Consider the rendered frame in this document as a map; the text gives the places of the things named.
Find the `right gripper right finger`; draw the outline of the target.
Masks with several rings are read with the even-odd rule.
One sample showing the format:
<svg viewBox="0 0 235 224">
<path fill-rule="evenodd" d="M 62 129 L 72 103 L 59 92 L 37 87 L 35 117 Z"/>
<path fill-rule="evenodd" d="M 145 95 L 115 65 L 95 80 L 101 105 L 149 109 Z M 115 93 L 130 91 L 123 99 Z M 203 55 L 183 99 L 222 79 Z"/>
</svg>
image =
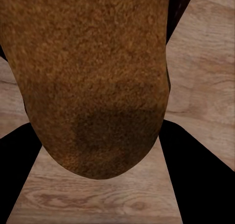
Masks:
<svg viewBox="0 0 235 224">
<path fill-rule="evenodd" d="M 235 172 L 176 123 L 159 139 L 183 224 L 235 224 Z"/>
</svg>

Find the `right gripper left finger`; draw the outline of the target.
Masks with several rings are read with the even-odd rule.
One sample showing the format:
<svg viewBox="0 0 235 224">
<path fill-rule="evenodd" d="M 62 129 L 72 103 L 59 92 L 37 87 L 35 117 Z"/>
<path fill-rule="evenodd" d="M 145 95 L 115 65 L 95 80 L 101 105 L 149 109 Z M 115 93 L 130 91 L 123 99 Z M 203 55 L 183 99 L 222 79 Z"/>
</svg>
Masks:
<svg viewBox="0 0 235 224">
<path fill-rule="evenodd" d="M 6 224 L 42 147 L 31 123 L 0 138 L 0 224 Z"/>
</svg>

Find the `sandal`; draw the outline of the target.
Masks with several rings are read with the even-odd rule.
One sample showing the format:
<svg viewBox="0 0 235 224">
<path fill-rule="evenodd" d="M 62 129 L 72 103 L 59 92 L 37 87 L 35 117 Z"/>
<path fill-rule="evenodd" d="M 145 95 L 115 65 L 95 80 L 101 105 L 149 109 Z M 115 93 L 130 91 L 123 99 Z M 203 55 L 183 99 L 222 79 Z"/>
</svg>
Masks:
<svg viewBox="0 0 235 224">
<path fill-rule="evenodd" d="M 166 45 L 189 3 L 0 0 L 0 56 L 56 162 L 102 180 L 150 152 L 171 89 Z"/>
</svg>

